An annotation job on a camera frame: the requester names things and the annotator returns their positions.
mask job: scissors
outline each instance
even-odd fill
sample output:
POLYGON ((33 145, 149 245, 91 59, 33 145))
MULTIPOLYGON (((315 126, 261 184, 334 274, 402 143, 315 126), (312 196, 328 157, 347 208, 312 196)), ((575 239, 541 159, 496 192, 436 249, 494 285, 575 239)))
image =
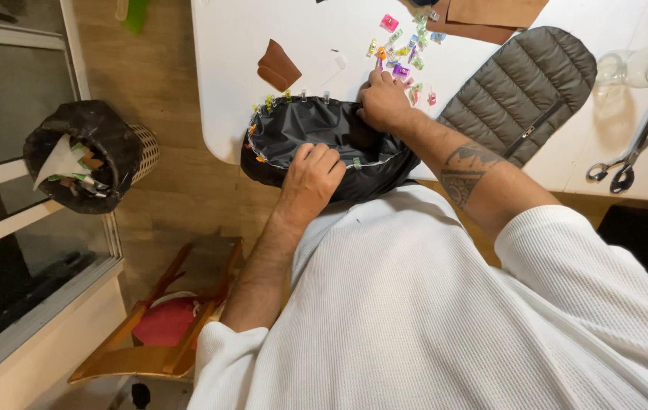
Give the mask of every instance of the scissors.
POLYGON ((596 163, 587 170, 587 180, 602 181, 607 176, 607 170, 613 166, 623 164, 623 167, 612 178, 610 183, 610 192, 620 193, 628 190, 635 181, 635 172, 633 165, 638 161, 638 156, 648 147, 648 119, 640 131, 640 136, 630 146, 628 150, 620 157, 610 163, 596 163))

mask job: quilted puffer panel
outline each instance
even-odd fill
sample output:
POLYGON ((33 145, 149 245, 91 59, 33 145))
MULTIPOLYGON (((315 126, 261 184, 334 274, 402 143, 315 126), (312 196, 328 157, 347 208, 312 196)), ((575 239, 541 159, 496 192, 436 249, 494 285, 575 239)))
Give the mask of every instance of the quilted puffer panel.
POLYGON ((538 27, 513 37, 465 82, 438 117, 503 155, 556 101, 562 105, 508 160, 519 168, 582 107, 594 86, 594 56, 572 34, 538 27))

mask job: black trash bag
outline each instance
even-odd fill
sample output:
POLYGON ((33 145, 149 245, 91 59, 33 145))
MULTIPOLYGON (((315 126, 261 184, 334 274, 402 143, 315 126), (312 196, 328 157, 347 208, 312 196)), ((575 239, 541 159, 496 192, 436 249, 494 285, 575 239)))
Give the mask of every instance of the black trash bag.
POLYGON ((116 208, 129 190, 132 178, 140 169, 143 145, 134 131, 104 101, 89 100, 61 104, 33 130, 23 145, 23 159, 35 181, 38 172, 58 140, 69 134, 82 139, 85 145, 99 152, 107 175, 92 176, 111 186, 106 198, 74 196, 57 181, 44 181, 38 188, 49 198, 79 214, 107 214, 116 208))
POLYGON ((255 128, 246 135, 240 155, 241 168, 250 179, 281 188, 299 146, 323 142, 347 165, 331 202, 371 200, 400 186, 420 163, 400 139, 374 130, 357 116, 362 104, 291 98, 291 103, 277 98, 276 107, 269 111, 263 106, 253 118, 255 128))

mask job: tattoo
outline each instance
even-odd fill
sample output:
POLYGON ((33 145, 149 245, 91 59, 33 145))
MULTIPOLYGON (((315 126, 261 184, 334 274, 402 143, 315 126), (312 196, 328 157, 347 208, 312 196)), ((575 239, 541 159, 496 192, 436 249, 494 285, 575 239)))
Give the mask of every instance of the tattoo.
POLYGON ((503 160, 480 144, 466 142, 446 159, 445 167, 440 171, 440 184, 462 210, 481 177, 503 160))

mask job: zipper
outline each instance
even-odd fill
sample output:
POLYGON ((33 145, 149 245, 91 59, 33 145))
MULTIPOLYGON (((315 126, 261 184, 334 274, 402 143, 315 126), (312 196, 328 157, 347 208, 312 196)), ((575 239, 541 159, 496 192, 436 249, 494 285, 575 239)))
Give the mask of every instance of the zipper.
POLYGON ((504 159, 508 160, 511 155, 513 155, 516 150, 519 149, 521 144, 529 139, 529 136, 534 134, 534 131, 538 130, 540 126, 544 125, 544 123, 546 123, 547 120, 551 118, 551 116, 554 115, 563 105, 565 105, 565 102, 562 100, 557 100, 554 104, 552 104, 549 109, 547 109, 542 115, 540 115, 537 120, 533 122, 531 126, 529 126, 529 128, 527 128, 527 130, 519 136, 519 138, 516 139, 516 141, 511 143, 509 148, 507 148, 503 154, 504 159))

